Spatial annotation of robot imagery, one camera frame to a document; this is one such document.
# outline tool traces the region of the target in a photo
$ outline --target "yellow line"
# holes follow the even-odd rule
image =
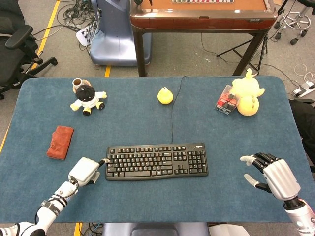
[[[5,135],[4,135],[4,138],[3,138],[3,140],[2,140],[2,143],[1,143],[1,146],[0,146],[0,153],[1,153],[1,151],[2,151],[2,148],[3,148],[3,145],[4,145],[4,141],[5,141],[6,135],[7,135],[7,133],[8,133],[9,127],[7,128],[6,133],[5,133]]]
[[[82,222],[75,223],[73,236],[80,236],[80,230],[82,229]]]
[[[39,49],[37,51],[37,54],[39,54],[41,51],[44,50],[44,47],[45,47],[45,44],[46,44],[46,41],[47,41],[47,37],[48,37],[49,32],[50,32],[49,27],[51,27],[53,25],[53,22],[54,22],[54,19],[55,19],[55,16],[56,16],[59,4],[60,4],[60,1],[56,1],[53,13],[51,14],[50,20],[49,20],[48,25],[47,25],[48,29],[45,31],[44,39],[41,41],[41,44],[40,44]],[[37,64],[34,64],[32,69],[35,69],[36,67],[37,67]]]
[[[110,75],[110,68],[111,68],[110,65],[106,66],[106,70],[105,70],[105,75],[104,75],[104,77],[109,77],[109,75]]]

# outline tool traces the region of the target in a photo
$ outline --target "space bar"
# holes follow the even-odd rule
[[[141,177],[141,176],[151,176],[151,171],[125,172],[125,177]]]

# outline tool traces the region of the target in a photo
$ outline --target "white robotic hand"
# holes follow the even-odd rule
[[[94,184],[99,177],[97,170],[108,162],[109,159],[95,162],[82,157],[70,171],[69,181],[64,182],[47,201],[41,203],[35,215],[35,224],[22,222],[9,228],[0,228],[0,236],[45,236],[48,228],[77,193],[78,187]]]
[[[283,207],[301,236],[314,236],[315,215],[310,206],[298,198],[301,186],[286,161],[265,153],[242,156],[241,161],[259,169],[267,183],[260,183],[248,174],[244,175],[245,179],[255,188],[284,201]]]

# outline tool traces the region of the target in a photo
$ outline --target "yellow duck plush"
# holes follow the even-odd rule
[[[230,93],[235,94],[239,99],[237,110],[244,116],[255,115],[259,108],[258,97],[264,92],[264,88],[259,87],[257,79],[252,76],[252,70],[247,69],[246,76],[242,79],[235,79],[232,82],[233,89]]]
[[[167,105],[173,101],[173,94],[167,87],[161,88],[161,90],[157,94],[157,99],[160,103]]]

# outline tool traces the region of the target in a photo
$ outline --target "table leg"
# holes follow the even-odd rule
[[[250,63],[254,53],[257,51],[257,48],[261,44],[262,40],[266,36],[268,31],[264,31],[262,33],[257,33],[252,38],[252,41],[248,45],[248,48],[246,49],[241,61],[238,63],[233,75],[241,75],[248,65]]]
[[[142,32],[138,32],[138,31],[133,32],[134,46],[136,48],[138,74],[140,77],[146,76],[142,35],[143,35]]]

